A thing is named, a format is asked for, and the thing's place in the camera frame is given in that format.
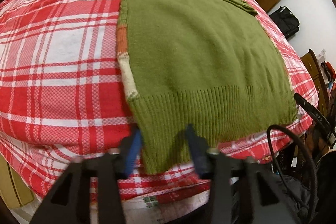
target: bed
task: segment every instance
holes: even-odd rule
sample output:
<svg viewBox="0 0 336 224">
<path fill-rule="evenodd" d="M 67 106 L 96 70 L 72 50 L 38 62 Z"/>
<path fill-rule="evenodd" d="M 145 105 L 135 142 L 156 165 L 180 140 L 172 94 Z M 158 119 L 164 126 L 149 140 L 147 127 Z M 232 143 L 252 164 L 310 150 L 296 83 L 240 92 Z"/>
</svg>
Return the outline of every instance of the bed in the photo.
<svg viewBox="0 0 336 224">
<path fill-rule="evenodd" d="M 314 83 L 292 46 L 255 0 L 245 1 L 258 12 L 256 18 L 280 51 L 295 92 L 317 106 Z M 0 153 L 40 198 L 74 156 L 100 156 L 130 134 L 134 119 L 116 60 L 119 4 L 120 0 L 0 4 Z M 311 122 L 299 108 L 298 119 L 288 129 L 299 135 Z M 272 133 L 274 150 L 289 142 L 283 133 Z M 270 154 L 264 132 L 221 143 L 219 149 L 261 163 Z M 189 200 L 179 215 L 206 202 L 209 182 L 197 178 L 192 163 L 151 176 L 144 173 L 140 158 L 136 167 L 129 179 L 119 181 L 126 207 Z M 93 180 L 93 200 L 96 184 Z"/>
</svg>

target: black backpack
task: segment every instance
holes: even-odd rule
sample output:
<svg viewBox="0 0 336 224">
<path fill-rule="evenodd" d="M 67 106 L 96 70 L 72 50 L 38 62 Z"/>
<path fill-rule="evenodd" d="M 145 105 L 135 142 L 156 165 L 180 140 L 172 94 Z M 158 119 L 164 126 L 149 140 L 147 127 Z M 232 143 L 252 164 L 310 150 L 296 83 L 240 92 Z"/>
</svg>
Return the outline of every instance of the black backpack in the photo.
<svg viewBox="0 0 336 224">
<path fill-rule="evenodd" d="M 269 17 L 279 27 L 286 39 L 299 31 L 299 20 L 286 6 L 280 7 Z"/>
</svg>

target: wire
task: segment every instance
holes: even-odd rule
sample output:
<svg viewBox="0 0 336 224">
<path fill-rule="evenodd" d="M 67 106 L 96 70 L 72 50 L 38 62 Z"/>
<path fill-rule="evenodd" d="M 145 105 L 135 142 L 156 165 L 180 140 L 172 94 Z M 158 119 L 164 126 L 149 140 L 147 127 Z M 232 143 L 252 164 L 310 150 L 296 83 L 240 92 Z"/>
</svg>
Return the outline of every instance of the wire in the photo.
<svg viewBox="0 0 336 224">
<path fill-rule="evenodd" d="M 268 141 L 269 150 L 271 152 L 273 162 L 275 163 L 275 165 L 278 169 L 280 178 L 281 178 L 283 184 L 285 185 L 285 187 L 287 188 L 288 192 L 295 199 L 295 201 L 298 202 L 301 206 L 303 206 L 305 208 L 307 208 L 307 205 L 305 205 L 303 203 L 303 201 L 295 193 L 293 193 L 293 191 L 288 187 L 287 183 L 284 180 L 284 176 L 282 174 L 282 171 L 281 171 L 281 168 L 279 166 L 278 160 L 274 155 L 274 151 L 273 151 L 273 147 L 272 147 L 270 133 L 271 133 L 271 130 L 273 130 L 273 129 L 280 130 L 283 133 L 285 133 L 287 136 L 292 138 L 294 143 L 297 144 L 297 146 L 301 149 L 301 151 L 303 153 L 303 156 L 305 157 L 306 163 L 309 167 L 309 172 L 310 172 L 310 199 L 309 199 L 308 215 L 307 215 L 306 222 L 305 222 L 305 223 L 309 223 L 314 216 L 314 212 L 315 212 L 316 204 L 317 204 L 317 178 L 316 178 L 315 164 L 314 164 L 312 158 L 309 155 L 307 147 L 300 140 L 300 138 L 298 136 L 296 136 L 293 132 L 291 132 L 287 128 L 279 126 L 277 124 L 271 125 L 267 128 L 266 133 L 267 133 L 267 141 Z"/>
</svg>

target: ribbed hem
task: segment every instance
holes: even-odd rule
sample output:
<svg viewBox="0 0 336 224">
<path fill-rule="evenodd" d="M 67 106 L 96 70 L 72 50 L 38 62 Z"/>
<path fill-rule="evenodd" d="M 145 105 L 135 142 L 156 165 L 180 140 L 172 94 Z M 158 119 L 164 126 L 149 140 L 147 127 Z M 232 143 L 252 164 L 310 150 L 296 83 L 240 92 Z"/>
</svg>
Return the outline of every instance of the ribbed hem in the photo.
<svg viewBox="0 0 336 224">
<path fill-rule="evenodd" d="M 255 87 L 225 86 L 206 90 L 140 96 L 129 100 L 144 140 L 146 173 L 190 161 L 184 139 L 188 123 L 211 147 L 261 132 L 271 124 L 296 119 L 293 94 Z"/>
</svg>

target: folded sweater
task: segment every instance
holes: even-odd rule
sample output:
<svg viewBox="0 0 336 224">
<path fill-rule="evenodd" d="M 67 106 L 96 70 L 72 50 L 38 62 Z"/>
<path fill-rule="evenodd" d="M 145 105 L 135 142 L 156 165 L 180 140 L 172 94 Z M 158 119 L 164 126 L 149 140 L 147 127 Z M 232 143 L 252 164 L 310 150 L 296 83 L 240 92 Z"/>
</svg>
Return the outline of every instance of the folded sweater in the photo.
<svg viewBox="0 0 336 224">
<path fill-rule="evenodd" d="M 118 62 L 146 171 L 190 160 L 183 130 L 210 146 L 296 119 L 283 59 L 243 0 L 121 0 Z"/>
</svg>

